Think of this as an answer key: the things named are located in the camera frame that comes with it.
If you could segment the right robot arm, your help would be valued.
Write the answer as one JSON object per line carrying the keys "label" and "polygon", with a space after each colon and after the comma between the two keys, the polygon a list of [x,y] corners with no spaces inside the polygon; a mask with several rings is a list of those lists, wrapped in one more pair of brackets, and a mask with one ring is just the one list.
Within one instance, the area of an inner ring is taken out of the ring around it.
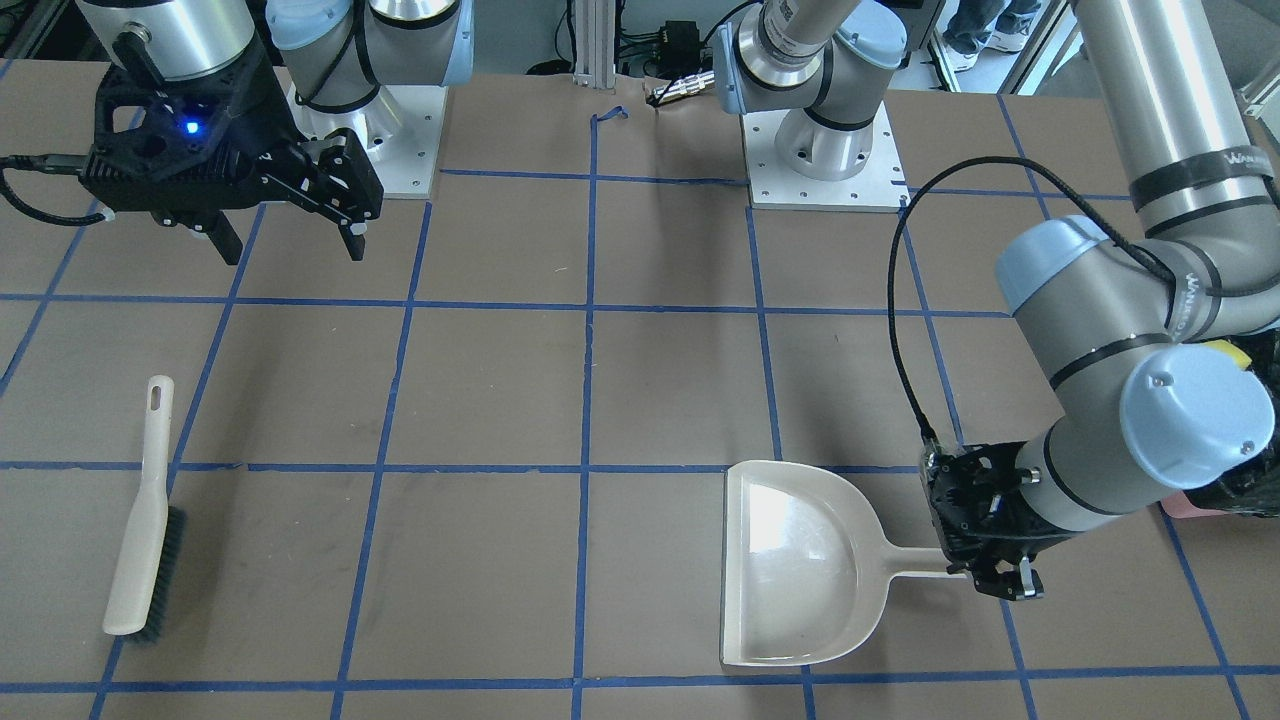
{"label": "right robot arm", "polygon": [[229,210],[288,202],[348,256],[389,195],[422,197],[434,142],[410,109],[474,73],[471,1],[82,1],[110,59],[77,177],[105,208],[209,240],[237,265]]}

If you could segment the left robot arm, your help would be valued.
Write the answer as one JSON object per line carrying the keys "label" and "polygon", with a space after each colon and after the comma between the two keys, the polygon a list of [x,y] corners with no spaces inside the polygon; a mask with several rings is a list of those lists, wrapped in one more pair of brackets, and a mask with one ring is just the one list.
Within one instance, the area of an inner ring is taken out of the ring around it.
{"label": "left robot arm", "polygon": [[1277,191],[1199,1],[1075,1],[1128,193],[1130,241],[1038,163],[1078,214],[1041,223],[995,275],[1064,416],[1024,443],[945,451],[906,373],[947,570],[1001,600],[1043,585],[1064,541],[1178,492],[1277,514]]}

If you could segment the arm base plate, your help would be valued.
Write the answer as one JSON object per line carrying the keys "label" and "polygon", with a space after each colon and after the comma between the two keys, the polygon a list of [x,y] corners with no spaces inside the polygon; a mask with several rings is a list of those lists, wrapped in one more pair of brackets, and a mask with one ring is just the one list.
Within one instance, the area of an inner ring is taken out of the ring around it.
{"label": "arm base plate", "polygon": [[383,184],[387,199],[428,199],[436,173],[449,90],[440,86],[383,86],[362,108],[319,111],[291,100],[300,131],[325,138],[352,129]]}
{"label": "arm base plate", "polygon": [[855,131],[817,124],[804,110],[741,117],[751,205],[787,211],[896,213],[910,199],[887,106]]}

